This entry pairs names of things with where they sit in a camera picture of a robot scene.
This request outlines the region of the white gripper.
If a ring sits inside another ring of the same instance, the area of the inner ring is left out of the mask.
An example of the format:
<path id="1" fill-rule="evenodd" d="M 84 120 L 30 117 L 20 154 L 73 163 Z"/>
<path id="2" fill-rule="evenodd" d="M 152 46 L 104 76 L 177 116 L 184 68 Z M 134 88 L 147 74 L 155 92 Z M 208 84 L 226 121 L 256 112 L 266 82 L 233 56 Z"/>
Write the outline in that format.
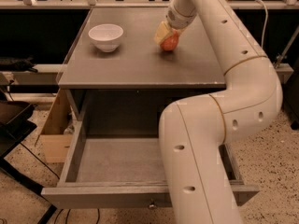
<path id="1" fill-rule="evenodd" d="M 163 43 L 174 33 L 173 28 L 177 29 L 178 36 L 181 36 L 184 28 L 193 22 L 196 15 L 196 9 L 191 0 L 173 0 L 166 13 L 167 21 L 162 21 L 156 30 L 155 43 L 157 45 Z"/>

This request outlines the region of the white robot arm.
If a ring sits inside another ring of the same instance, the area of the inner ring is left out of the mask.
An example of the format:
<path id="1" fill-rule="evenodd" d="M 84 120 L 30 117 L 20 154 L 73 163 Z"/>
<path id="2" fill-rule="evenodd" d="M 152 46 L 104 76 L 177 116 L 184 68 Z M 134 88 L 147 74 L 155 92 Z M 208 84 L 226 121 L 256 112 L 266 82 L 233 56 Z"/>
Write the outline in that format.
<path id="1" fill-rule="evenodd" d="M 199 18 L 224 91 L 180 99 L 159 122 L 159 145 L 177 224 L 243 224 L 219 147 L 266 128 L 282 105 L 277 72 L 225 0 L 173 0 L 155 37 Z"/>

